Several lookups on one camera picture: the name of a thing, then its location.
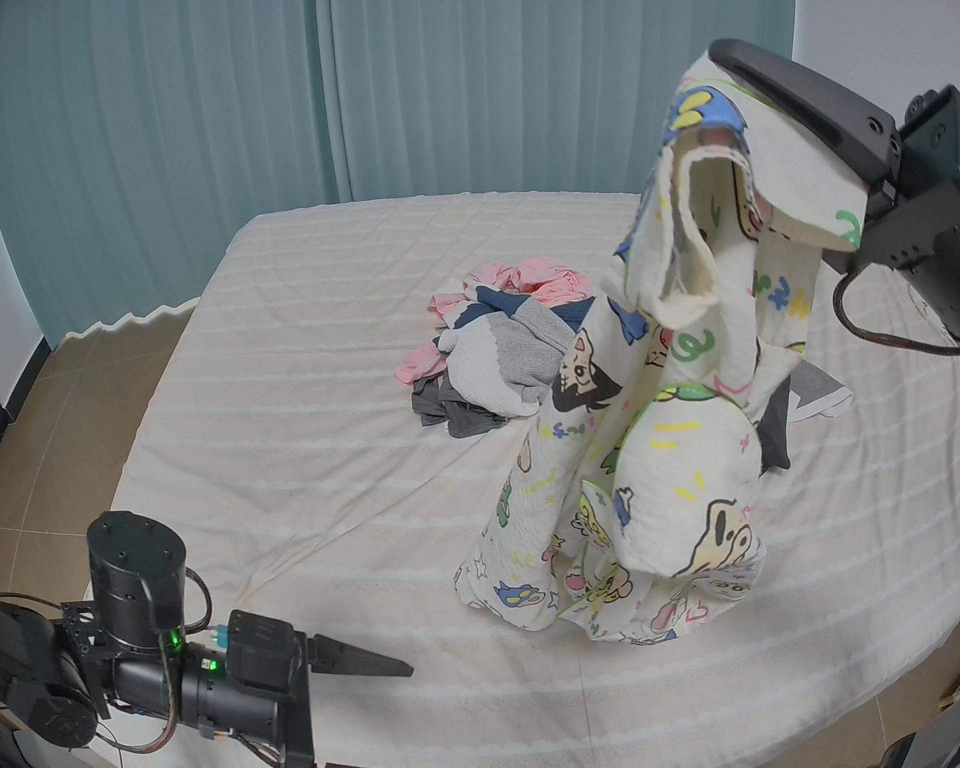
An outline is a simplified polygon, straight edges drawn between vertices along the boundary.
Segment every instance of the curtain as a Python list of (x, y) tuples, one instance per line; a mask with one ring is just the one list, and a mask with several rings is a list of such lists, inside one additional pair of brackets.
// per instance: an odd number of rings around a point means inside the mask
[(782, 0), (6, 0), (0, 230), (47, 339), (198, 296), (304, 205), (639, 191), (709, 42)]

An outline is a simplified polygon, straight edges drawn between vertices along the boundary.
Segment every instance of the white bed sheet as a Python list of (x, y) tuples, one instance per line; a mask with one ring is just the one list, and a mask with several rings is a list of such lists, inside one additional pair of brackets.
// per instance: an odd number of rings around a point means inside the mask
[[(423, 428), (394, 365), (431, 337), (425, 303), (448, 277), (545, 254), (596, 279), (635, 206), (489, 194), (259, 216), (210, 280), (114, 509), (180, 533), (215, 620), (263, 612), (416, 667), (312, 677), (321, 765), (754, 766), (880, 691), (960, 617), (958, 364), (848, 334), (826, 267), (807, 358), (853, 404), (790, 424), (793, 467), (762, 480), (754, 511), (770, 556), (748, 600), (652, 647), (562, 621), (523, 632), (460, 603), (453, 572), (526, 424), (461, 441)], [(848, 304), (855, 322), (941, 341), (879, 268)], [(157, 728), (120, 717), (114, 730), (133, 742)], [(247, 760), (184, 730), (125, 761)]]

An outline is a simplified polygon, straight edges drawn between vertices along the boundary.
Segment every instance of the pink fabric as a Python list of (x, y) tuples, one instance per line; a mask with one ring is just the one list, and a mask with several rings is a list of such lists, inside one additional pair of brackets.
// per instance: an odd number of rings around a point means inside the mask
[[(544, 306), (558, 306), (588, 299), (590, 280), (582, 272), (565, 267), (546, 256), (536, 256), (510, 267), (499, 261), (481, 264), (461, 282), (455, 293), (438, 293), (430, 297), (427, 309), (441, 317), (461, 301), (470, 301), (465, 291), (469, 286), (489, 285), (498, 291), (514, 289), (529, 294)], [(436, 345), (423, 342), (396, 365), (395, 376), (404, 384), (433, 376), (446, 368), (446, 356)]]
[[(521, 294), (529, 294), (544, 306), (557, 306), (590, 296), (590, 280), (586, 275), (546, 256), (521, 261), (515, 267), (499, 261), (488, 261), (467, 275), (464, 288), (469, 284), (489, 285), (498, 291), (513, 288)], [(430, 297), (427, 309), (442, 316), (466, 300), (469, 298), (463, 291), (434, 294)]]
[(446, 369), (446, 355), (433, 342), (423, 342), (396, 365), (394, 375), (404, 384), (435, 376)]

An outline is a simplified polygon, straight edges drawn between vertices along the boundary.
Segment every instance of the cartoon print shirt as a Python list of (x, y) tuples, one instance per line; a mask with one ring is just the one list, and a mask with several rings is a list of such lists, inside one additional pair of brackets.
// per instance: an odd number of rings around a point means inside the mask
[(865, 205), (803, 127), (696, 62), (606, 296), (455, 576), (463, 602), (653, 645), (749, 599), (755, 424), (804, 353), (821, 248), (855, 247)]

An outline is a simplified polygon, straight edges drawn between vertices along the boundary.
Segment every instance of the tile floor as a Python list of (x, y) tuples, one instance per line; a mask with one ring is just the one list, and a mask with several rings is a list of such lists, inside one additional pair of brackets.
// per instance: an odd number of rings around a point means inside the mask
[[(83, 597), (84, 531), (110, 507), (137, 426), (189, 313), (71, 339), (0, 440), (0, 590)], [(938, 713), (960, 677), (960, 630), (879, 696), (765, 768), (867, 768)]]

